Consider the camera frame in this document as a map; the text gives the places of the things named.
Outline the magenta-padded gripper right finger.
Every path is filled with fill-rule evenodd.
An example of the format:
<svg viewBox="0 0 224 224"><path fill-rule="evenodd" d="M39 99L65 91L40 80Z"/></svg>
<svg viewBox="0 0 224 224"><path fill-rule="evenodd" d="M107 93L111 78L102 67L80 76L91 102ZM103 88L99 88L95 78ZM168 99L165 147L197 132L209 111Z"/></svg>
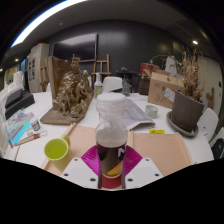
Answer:
<svg viewBox="0 0 224 224"><path fill-rule="evenodd" d="M143 158L132 147L126 147L122 167L123 189L140 188L162 177L151 158Z"/></svg>

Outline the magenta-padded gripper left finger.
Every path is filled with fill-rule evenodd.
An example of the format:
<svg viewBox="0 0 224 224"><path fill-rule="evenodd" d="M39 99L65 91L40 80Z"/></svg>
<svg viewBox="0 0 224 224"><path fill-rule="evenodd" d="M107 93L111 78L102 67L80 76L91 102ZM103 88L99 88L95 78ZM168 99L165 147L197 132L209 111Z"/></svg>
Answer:
<svg viewBox="0 0 224 224"><path fill-rule="evenodd" d="M61 177L84 188L100 189L102 175L97 147L91 147L81 158L74 157Z"/></svg>

